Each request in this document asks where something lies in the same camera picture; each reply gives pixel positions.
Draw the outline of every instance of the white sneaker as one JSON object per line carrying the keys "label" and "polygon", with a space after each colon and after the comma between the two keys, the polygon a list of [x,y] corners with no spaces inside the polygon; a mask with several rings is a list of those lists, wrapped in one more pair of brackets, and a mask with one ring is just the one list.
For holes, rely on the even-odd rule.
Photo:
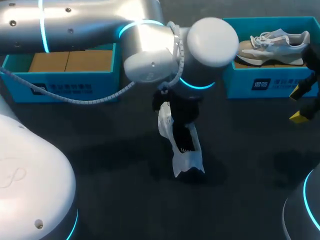
{"label": "white sneaker", "polygon": [[174,139],[173,123],[174,120],[171,117],[170,106],[168,102],[164,102],[161,105],[158,114],[158,129],[160,135],[168,139],[172,145],[172,167],[174,176],[177,177],[181,172],[187,172],[191,168],[197,168],[205,173],[202,161],[201,146],[195,125],[191,123],[186,126],[190,130],[195,151],[180,152]]}
{"label": "white sneaker", "polygon": [[310,44],[310,33],[288,34],[282,29],[273,32],[263,32],[259,37],[239,44],[237,56],[255,66],[260,66],[269,60],[280,61],[288,65],[303,65],[302,51]]}

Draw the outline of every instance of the teal box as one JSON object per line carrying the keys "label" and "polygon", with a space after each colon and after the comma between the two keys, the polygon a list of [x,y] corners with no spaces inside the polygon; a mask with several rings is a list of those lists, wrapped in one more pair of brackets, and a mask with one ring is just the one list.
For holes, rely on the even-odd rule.
{"label": "teal box", "polygon": [[[119,90],[121,50],[118,44],[108,44],[94,50],[112,50],[111,71],[28,72],[34,54],[7,55],[2,67],[48,92],[75,100],[96,100]],[[16,103],[59,103],[1,74],[4,84]]]}
{"label": "teal box", "polygon": [[[250,17],[224,18],[236,31],[239,41],[250,40],[250,36],[259,37],[265,32],[282,29],[289,34],[301,34],[308,31],[312,44],[320,43],[320,25],[314,17]],[[223,76],[229,99],[249,98],[287,98],[297,86],[299,80],[307,78],[311,71],[307,67],[261,67],[236,68],[230,64]],[[318,85],[305,94],[315,97]]]}

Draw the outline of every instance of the dark floor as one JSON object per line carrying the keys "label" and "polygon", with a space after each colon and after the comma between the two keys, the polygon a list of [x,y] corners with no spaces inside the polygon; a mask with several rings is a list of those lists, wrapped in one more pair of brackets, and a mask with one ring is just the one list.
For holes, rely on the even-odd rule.
{"label": "dark floor", "polygon": [[[162,4],[166,18],[181,25],[206,16],[320,12],[312,0],[295,2],[301,10],[291,13],[246,1],[249,11],[235,0]],[[69,158],[77,179],[78,239],[283,240],[283,204],[320,160],[319,119],[294,125],[288,118],[299,106],[289,99],[226,100],[218,82],[196,122],[209,183],[184,184],[171,177],[170,146],[151,109],[153,91],[138,85],[119,103],[98,106],[16,105],[1,86],[20,120]]]}

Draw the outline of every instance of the blue led ring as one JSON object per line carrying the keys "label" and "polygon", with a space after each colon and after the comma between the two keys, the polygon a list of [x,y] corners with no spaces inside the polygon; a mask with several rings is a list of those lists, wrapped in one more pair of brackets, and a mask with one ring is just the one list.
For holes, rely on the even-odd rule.
{"label": "blue led ring", "polygon": [[308,176],[304,180],[304,184],[303,184],[303,200],[304,200],[304,205],[305,205],[306,211],[309,214],[309,217],[311,218],[311,220],[312,220],[313,224],[316,226],[316,228],[320,231],[320,225],[317,223],[317,220],[315,219],[315,217],[313,216],[313,214],[312,214],[312,212],[311,212],[311,210],[309,208],[308,201],[307,201],[307,194],[306,194],[307,181],[308,181],[308,178],[309,178],[310,174],[312,173],[312,171],[308,174]]}
{"label": "blue led ring", "polygon": [[68,238],[66,240],[70,240],[72,235],[74,234],[74,231],[76,229],[76,225],[77,225],[77,222],[78,222],[78,215],[79,215],[79,210],[76,211],[76,218],[75,218],[75,222],[74,222],[72,231],[70,232],[70,234],[69,234],[69,236],[68,236]]}
{"label": "blue led ring", "polygon": [[47,42],[47,36],[46,36],[46,29],[45,29],[45,9],[44,9],[44,0],[38,0],[38,8],[40,11],[40,30],[41,30],[41,36],[42,36],[42,43],[44,51],[48,54],[49,48],[48,48],[48,42]]}
{"label": "blue led ring", "polygon": [[155,21],[155,20],[140,20],[140,21],[134,21],[129,23],[128,25],[124,26],[121,31],[119,32],[119,38],[121,38],[122,34],[128,30],[129,28],[132,28],[134,26],[137,25],[142,25],[142,24],[156,24],[156,25],[160,25],[163,26],[163,24],[159,21]]}
{"label": "blue led ring", "polygon": [[181,77],[180,77],[180,81],[183,82],[185,85],[187,85],[189,88],[197,89],[197,90],[205,90],[205,89],[211,88],[213,85],[215,85],[215,82],[213,82],[213,83],[211,83],[211,84],[209,84],[207,86],[194,86],[194,85],[191,85],[191,84],[187,83]]}

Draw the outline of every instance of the brown cardboard box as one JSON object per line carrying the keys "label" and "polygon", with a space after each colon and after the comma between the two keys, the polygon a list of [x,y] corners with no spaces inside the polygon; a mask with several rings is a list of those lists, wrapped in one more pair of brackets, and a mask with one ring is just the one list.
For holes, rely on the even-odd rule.
{"label": "brown cardboard box", "polygon": [[306,67],[306,65],[302,66],[296,66],[296,65],[286,65],[286,64],[280,64],[280,62],[272,62],[270,61],[269,64],[264,64],[262,66],[251,66],[251,65],[246,65],[245,63],[242,62],[237,62],[236,60],[234,61],[234,66],[236,69],[256,69],[256,68],[296,68],[296,67]]}
{"label": "brown cardboard box", "polygon": [[256,68],[274,68],[275,67],[275,65],[249,66],[236,61],[234,62],[234,66],[236,69],[256,69]]}
{"label": "brown cardboard box", "polygon": [[36,53],[29,68],[30,73],[64,72],[69,52]]}
{"label": "brown cardboard box", "polygon": [[72,51],[66,64],[66,72],[110,72],[112,50]]}

